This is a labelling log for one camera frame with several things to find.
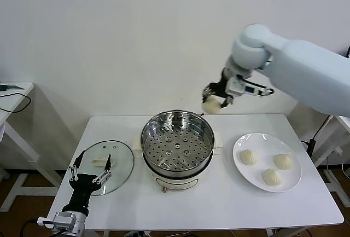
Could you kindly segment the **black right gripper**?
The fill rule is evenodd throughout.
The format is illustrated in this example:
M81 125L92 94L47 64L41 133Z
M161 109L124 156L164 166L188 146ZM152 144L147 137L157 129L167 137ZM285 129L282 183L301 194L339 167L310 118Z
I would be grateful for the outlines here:
M202 103L205 103L210 96L217 96L225 99L220 108L225 108L234 103L234 97L226 93L226 85L228 83L228 79L224 74L224 70L221 72L221 78L218 82L209 83L202 91Z

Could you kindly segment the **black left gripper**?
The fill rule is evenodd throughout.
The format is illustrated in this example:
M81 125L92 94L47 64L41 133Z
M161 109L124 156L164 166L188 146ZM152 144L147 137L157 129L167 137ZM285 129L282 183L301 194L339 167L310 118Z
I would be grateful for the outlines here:
M78 174L85 151L82 151L72 165L68 167L70 173L69 184L73 188L73 193L69 203L62 208L62 212L88 213L89 201L93 192L101 189L112 176L112 161L109 154L106 159L95 158L92 164L95 167L102 167L103 171L99 175Z

